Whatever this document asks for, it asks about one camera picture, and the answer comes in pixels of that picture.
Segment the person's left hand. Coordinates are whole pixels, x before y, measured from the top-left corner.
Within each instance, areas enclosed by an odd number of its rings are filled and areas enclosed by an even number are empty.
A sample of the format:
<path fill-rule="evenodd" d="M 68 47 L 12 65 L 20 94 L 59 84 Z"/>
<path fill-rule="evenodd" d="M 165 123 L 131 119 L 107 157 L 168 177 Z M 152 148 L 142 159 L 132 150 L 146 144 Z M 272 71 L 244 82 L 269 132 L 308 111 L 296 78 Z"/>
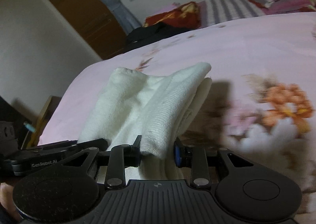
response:
<path fill-rule="evenodd" d="M 21 217 L 16 210 L 16 207 L 13 203 L 12 193 L 14 186 L 17 181 L 12 181 L 9 183 L 1 183 L 1 205 L 6 209 L 6 211 L 10 214 L 10 216 L 14 217 L 18 222 L 21 221 Z"/>

